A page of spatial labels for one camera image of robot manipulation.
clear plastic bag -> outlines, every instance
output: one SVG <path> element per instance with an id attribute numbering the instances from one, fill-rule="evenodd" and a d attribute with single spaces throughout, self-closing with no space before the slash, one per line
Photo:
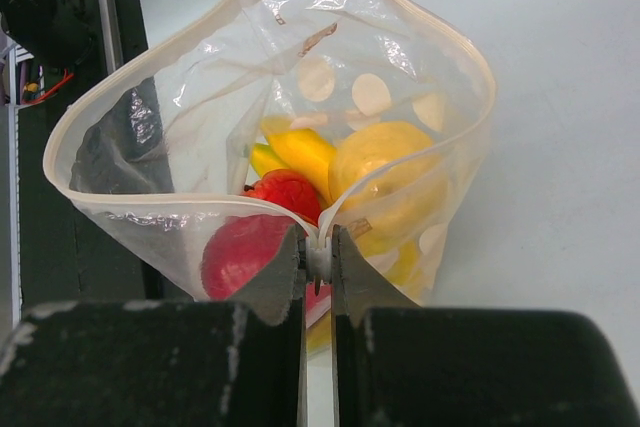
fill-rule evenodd
<path id="1" fill-rule="evenodd" d="M 348 226 L 370 263 L 424 303 L 449 221 L 487 151 L 495 89 L 469 40 L 408 0 L 222 0 L 71 106 L 44 170 L 196 300 L 209 298 L 201 265 L 216 231 L 275 215 L 303 225 L 314 245 L 332 225 Z M 393 125 L 433 142 L 369 169 L 331 199 L 316 229 L 241 195 L 258 179 L 249 157 L 273 116 L 339 152 L 362 131 L 373 133 L 354 145 L 374 149 Z M 349 154 L 351 168 L 358 158 Z"/>

white backdrop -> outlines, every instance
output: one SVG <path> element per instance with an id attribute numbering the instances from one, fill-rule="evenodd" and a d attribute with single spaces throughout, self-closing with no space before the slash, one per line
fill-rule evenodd
<path id="1" fill-rule="evenodd" d="M 141 0 L 150 43 L 217 1 Z M 500 87 L 436 304 L 582 312 L 639 399 L 640 0 L 414 1 L 475 42 Z M 310 368 L 310 425 L 333 415 L 329 365 Z"/>

yellow fruit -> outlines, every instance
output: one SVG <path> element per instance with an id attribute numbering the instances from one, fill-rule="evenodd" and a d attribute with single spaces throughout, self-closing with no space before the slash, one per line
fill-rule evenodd
<path id="1" fill-rule="evenodd" d="M 272 170 L 289 168 L 289 166 L 276 155 L 273 149 L 265 144 L 255 144 L 253 146 L 249 162 L 251 162 L 251 167 L 253 167 L 253 170 L 255 170 L 256 174 L 261 178 L 264 177 L 264 174 Z"/>
<path id="2" fill-rule="evenodd" d="M 354 132 L 340 144 L 329 167 L 329 185 L 336 200 L 374 170 L 427 149 L 433 140 L 408 122 L 380 122 Z M 341 212 L 354 211 L 350 220 L 361 228 L 352 233 L 361 251 L 376 255 L 397 247 L 447 195 L 447 178 L 438 172 L 425 176 L 442 162 L 427 154 L 402 162 L 368 181 L 350 195 Z"/>
<path id="3" fill-rule="evenodd" d="M 398 249 L 398 260 L 385 272 L 384 277 L 396 287 L 407 286 L 419 258 L 420 250 L 416 243 L 413 240 L 405 242 Z"/>
<path id="4" fill-rule="evenodd" d="M 427 276 L 424 275 L 422 269 L 417 269 L 415 274 L 407 281 L 407 285 L 402 288 L 404 295 L 409 297 L 416 303 L 424 302 L 424 292 L 429 288 L 427 284 Z"/>
<path id="5" fill-rule="evenodd" d="M 262 133 L 276 155 L 291 169 L 304 175 L 327 203 L 329 191 L 329 163 L 336 148 L 312 129 L 289 130 L 291 119 L 270 116 L 262 119 Z"/>
<path id="6" fill-rule="evenodd" d="M 324 349 L 331 344 L 331 312 L 324 314 L 320 320 L 307 330 L 307 352 Z"/>

red apple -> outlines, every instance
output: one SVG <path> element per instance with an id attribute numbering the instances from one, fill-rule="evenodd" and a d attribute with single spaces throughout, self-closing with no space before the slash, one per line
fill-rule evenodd
<path id="1" fill-rule="evenodd" d="M 224 300 L 243 287 L 275 257 L 294 223 L 291 217 L 266 214 L 229 217 L 204 249 L 201 278 L 207 294 L 214 300 Z M 329 310 L 330 293 L 328 285 L 320 287 L 317 296 L 314 286 L 307 286 L 308 325 Z"/>
<path id="2" fill-rule="evenodd" d="M 317 226 L 321 208 L 311 183 L 291 170 L 274 170 L 248 188 L 244 195 L 285 207 Z M 209 239 L 202 255 L 201 278 L 206 293 L 224 300 L 249 282 L 278 253 L 291 217 L 251 215 L 229 217 Z M 315 295 L 307 286 L 306 312 L 309 325 L 330 307 L 328 285 Z"/>

red fruit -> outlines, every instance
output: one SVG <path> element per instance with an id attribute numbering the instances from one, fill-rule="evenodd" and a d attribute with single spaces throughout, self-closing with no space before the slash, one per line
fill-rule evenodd
<path id="1" fill-rule="evenodd" d="M 229 217 L 202 254 L 205 292 L 214 300 L 235 293 L 275 257 L 294 223 L 291 217 L 267 214 Z"/>
<path id="2" fill-rule="evenodd" d="M 278 204 L 310 220 L 316 226 L 320 217 L 320 203 L 316 191 L 304 176 L 289 169 L 267 172 L 244 195 Z"/>

